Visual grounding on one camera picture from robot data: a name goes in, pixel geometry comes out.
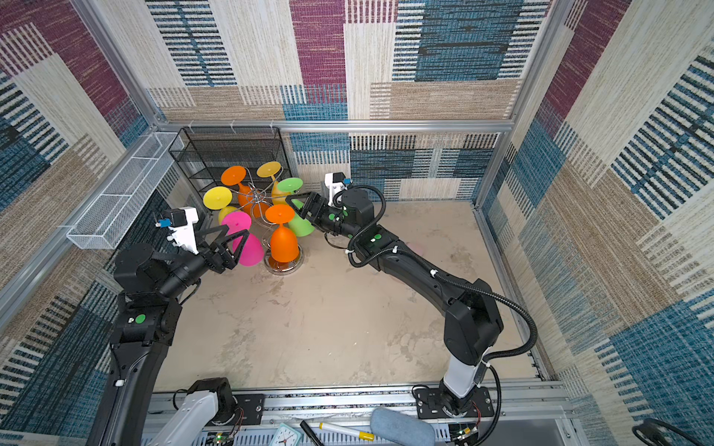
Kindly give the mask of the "pink wine glass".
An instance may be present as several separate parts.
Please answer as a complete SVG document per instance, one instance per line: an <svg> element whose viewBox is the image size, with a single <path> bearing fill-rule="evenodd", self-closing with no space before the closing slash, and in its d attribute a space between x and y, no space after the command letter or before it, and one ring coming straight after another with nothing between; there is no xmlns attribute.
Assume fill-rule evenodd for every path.
<svg viewBox="0 0 714 446"><path fill-rule="evenodd" d="M253 220L249 217L249 214L243 211L232 212L222 220L222 224L229 227L228 234L241 232L241 230L248 231L247 241L239 258L239 264L245 267L258 265L264 257L264 249L261 242L256 235L250 232L252 223Z"/></svg>

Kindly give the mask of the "chrome wine glass rack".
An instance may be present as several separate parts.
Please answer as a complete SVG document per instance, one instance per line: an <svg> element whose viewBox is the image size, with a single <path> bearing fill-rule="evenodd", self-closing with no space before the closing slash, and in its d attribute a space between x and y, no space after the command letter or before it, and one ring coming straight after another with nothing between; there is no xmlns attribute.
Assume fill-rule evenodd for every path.
<svg viewBox="0 0 714 446"><path fill-rule="evenodd" d="M264 263L275 274L288 274L295 271L302 261L298 236L294 232L294 225L299 221L299 215L286 200L302 186L303 181L300 178L280 180L273 184L268 199L256 198L249 202L251 217L270 224L273 228Z"/></svg>

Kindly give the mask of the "orange front wine glass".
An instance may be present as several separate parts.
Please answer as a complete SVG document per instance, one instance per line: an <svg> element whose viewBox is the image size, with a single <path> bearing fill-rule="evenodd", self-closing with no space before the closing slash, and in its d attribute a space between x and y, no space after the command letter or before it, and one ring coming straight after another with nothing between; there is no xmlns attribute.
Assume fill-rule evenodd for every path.
<svg viewBox="0 0 714 446"><path fill-rule="evenodd" d="M266 219L277 225L270 241L271 257L277 262L289 263L299 257L297 236L287 226L294 217L294 210L287 204L274 204L266 212Z"/></svg>

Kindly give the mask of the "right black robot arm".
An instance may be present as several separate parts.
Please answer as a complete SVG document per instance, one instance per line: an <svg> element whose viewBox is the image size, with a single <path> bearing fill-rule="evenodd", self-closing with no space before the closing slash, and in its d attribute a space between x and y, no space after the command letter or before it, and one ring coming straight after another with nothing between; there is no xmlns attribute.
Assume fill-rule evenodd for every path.
<svg viewBox="0 0 714 446"><path fill-rule="evenodd" d="M494 293L482 281L468 282L422 258L380 221L387 203L375 210L371 199L382 191L369 185L347 187L327 199L319 193L294 193L286 203L321 232L344 236L346 256L355 269L371 267L403 282L444 316L444 345L451 358L440 383L444 412L461 417L472 408L476 388L496 359L528 353L537 343L537 326L516 302ZM495 351L506 306L526 323L528 338L514 349Z"/></svg>

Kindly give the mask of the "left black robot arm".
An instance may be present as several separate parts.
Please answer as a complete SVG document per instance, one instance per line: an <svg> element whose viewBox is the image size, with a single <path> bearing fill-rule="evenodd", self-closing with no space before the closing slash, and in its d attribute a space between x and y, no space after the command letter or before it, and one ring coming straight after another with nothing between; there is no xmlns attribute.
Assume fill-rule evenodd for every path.
<svg viewBox="0 0 714 446"><path fill-rule="evenodd" d="M171 347L182 302L208 271L234 269L247 243L248 230L214 228L208 243L197 235L196 252L157 251L148 243L123 250L116 258L115 280L122 291L110 336L110 373L93 427L90 445L138 445L154 384Z"/></svg>

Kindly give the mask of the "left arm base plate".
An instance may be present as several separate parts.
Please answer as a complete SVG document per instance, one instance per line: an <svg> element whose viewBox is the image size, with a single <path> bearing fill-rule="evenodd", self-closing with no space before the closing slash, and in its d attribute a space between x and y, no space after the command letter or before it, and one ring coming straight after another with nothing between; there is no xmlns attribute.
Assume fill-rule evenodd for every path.
<svg viewBox="0 0 714 446"><path fill-rule="evenodd" d="M266 395L262 393L233 395L229 401L225 426L258 426L264 413Z"/></svg>

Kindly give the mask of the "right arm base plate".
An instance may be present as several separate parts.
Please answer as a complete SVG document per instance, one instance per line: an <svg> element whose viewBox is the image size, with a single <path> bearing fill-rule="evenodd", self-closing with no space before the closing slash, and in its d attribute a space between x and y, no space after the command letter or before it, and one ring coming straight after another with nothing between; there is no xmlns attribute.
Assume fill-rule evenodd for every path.
<svg viewBox="0 0 714 446"><path fill-rule="evenodd" d="M495 399L484 387L475 387L464 398L458 398L447 388L417 385L411 388L418 418L484 418L495 415Z"/></svg>

